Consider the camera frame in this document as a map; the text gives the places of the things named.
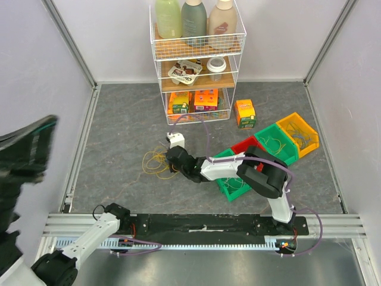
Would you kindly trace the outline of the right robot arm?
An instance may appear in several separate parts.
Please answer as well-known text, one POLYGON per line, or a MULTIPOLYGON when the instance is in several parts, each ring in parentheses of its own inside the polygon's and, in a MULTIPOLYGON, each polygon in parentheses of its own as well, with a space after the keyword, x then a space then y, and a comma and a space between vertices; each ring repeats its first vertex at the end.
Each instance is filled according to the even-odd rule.
POLYGON ((273 229, 287 234, 294 227, 295 208, 287 193, 294 174, 288 165, 263 151, 250 146, 243 153, 228 157, 193 157, 180 146, 171 147, 165 155, 170 167, 195 183, 223 178, 239 178, 257 194, 268 200, 273 229))

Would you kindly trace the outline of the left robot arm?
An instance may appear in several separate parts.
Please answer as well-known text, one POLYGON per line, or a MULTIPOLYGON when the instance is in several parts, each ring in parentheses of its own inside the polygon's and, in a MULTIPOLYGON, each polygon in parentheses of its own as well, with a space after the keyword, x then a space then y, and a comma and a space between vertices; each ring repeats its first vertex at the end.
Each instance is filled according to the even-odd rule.
POLYGON ((42 237, 36 261, 26 263, 17 244, 20 232, 9 227, 20 217, 15 207, 23 185, 44 180, 57 122, 48 115, 1 136, 1 285, 73 285, 82 264, 108 237, 130 229, 130 211, 112 203, 61 249, 55 248, 56 237, 42 237))

